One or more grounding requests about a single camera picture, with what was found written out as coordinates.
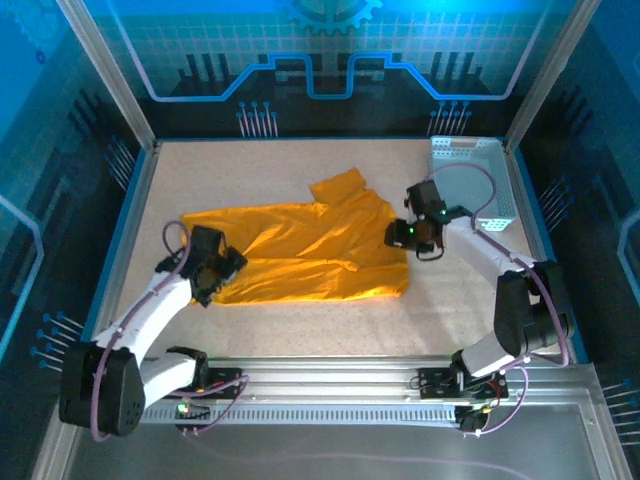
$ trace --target yellow garment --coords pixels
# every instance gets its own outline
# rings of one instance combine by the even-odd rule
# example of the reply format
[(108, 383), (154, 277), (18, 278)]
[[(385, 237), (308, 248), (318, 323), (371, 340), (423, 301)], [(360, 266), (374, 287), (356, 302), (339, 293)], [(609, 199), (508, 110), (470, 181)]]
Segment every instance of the yellow garment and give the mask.
[(234, 207), (181, 217), (222, 230), (248, 265), (215, 303), (250, 304), (400, 296), (407, 256), (384, 245), (395, 214), (357, 169), (311, 187), (313, 203)]

